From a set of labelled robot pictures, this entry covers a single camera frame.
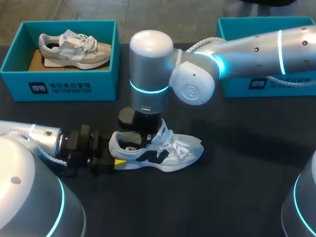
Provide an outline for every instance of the brown cardboard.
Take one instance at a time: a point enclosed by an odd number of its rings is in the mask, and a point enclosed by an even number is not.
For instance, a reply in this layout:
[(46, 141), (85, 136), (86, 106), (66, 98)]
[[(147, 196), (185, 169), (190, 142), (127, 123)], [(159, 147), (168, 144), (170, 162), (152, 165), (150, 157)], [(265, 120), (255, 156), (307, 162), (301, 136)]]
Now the brown cardboard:
[(41, 62), (41, 53), (37, 49), (34, 52), (33, 59), (31, 61), (29, 72), (40, 72), (40, 71), (63, 71), (64, 68), (46, 68)]
[[(91, 70), (109, 70), (110, 66), (107, 65), (102, 68), (91, 69)], [(33, 59), (31, 61), (29, 72), (42, 72), (42, 71), (80, 71), (79, 68), (76, 67), (67, 67), (67, 68), (46, 68), (44, 67), (41, 61), (41, 53), (40, 50), (37, 49), (34, 52)]]

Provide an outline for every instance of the shoe sole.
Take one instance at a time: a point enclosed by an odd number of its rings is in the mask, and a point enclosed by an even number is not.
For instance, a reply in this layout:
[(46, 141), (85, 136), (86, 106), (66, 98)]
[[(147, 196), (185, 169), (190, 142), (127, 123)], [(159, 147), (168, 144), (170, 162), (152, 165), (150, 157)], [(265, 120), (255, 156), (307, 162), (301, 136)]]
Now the shoe sole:
[(181, 164), (181, 165), (177, 165), (177, 166), (166, 166), (166, 165), (160, 165), (160, 164), (156, 164), (156, 163), (151, 163), (148, 161), (142, 161), (142, 162), (138, 162), (138, 161), (133, 161), (133, 160), (128, 160), (127, 164), (125, 166), (122, 167), (118, 167), (116, 169), (118, 170), (128, 170), (128, 169), (139, 169), (142, 167), (154, 167), (157, 169), (160, 169), (163, 172), (173, 172), (173, 171), (177, 171), (180, 169), (183, 169), (191, 164), (193, 164), (194, 162), (196, 162), (200, 157), (191, 160), (188, 163), (185, 164)]
[(92, 64), (84, 64), (84, 63), (76, 63), (73, 61), (69, 60), (59, 60), (59, 59), (47, 59), (45, 58), (44, 61), (44, 66), (45, 67), (50, 67), (50, 68), (62, 68), (62, 67), (67, 67), (67, 66), (73, 66), (80, 68), (82, 70), (88, 70), (88, 69), (93, 69), (100, 67), (101, 65), (107, 63), (109, 61), (109, 58), (97, 63), (92, 63)]

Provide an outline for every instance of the white sneaker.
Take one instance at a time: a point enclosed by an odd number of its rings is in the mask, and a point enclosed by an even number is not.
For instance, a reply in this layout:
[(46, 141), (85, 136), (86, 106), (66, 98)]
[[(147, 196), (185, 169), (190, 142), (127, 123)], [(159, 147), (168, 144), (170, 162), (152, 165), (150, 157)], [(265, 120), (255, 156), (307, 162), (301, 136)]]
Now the white sneaker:
[(171, 172), (197, 161), (204, 147), (201, 140), (188, 135), (173, 134), (162, 119), (162, 125), (146, 148), (140, 148), (141, 136), (137, 132), (114, 132), (109, 150), (116, 159), (127, 161), (119, 169), (138, 169), (145, 166)]
[(80, 69), (93, 69), (109, 61), (111, 46), (98, 43), (92, 36), (76, 34), (67, 30), (61, 36), (39, 37), (39, 50), (45, 58), (46, 67), (75, 66)]

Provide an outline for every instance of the shoe tongue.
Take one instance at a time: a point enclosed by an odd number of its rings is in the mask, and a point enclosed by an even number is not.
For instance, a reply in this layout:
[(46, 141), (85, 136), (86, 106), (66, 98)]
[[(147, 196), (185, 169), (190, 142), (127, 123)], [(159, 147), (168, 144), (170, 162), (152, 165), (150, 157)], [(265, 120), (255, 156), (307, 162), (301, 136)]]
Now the shoe tongue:
[(64, 42), (69, 42), (74, 45), (83, 45), (84, 43), (79, 40), (79, 36), (70, 30), (67, 30), (63, 33), (59, 38), (59, 46), (61, 46)]
[(167, 124), (165, 121), (162, 119), (162, 125), (158, 131), (158, 133), (155, 135), (155, 137), (152, 139), (152, 144), (153, 145), (162, 145), (168, 141), (171, 140), (172, 134), (169, 131)]

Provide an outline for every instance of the teal box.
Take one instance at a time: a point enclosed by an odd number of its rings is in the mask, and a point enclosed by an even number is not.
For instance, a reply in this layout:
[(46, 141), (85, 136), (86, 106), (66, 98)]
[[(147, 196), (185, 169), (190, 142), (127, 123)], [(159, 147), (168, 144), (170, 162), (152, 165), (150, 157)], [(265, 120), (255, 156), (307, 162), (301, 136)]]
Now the teal box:
[[(28, 72), (39, 36), (59, 36), (67, 29), (93, 36), (112, 45), (108, 71)], [(0, 74), (15, 101), (105, 101), (115, 100), (119, 77), (120, 44), (116, 21), (22, 22), (3, 62)], [(31, 90), (32, 86), (41, 93)]]
[[(216, 36), (225, 40), (236, 40), (248, 36), (285, 30), (306, 25), (315, 25), (311, 17), (246, 17), (218, 19)], [(288, 75), (272, 75), (288, 82), (308, 82), (316, 79), (316, 72)], [(254, 89), (252, 83), (264, 83)], [(222, 80), (225, 97), (303, 96), (316, 95), (316, 86), (289, 87), (264, 78), (231, 78)]]

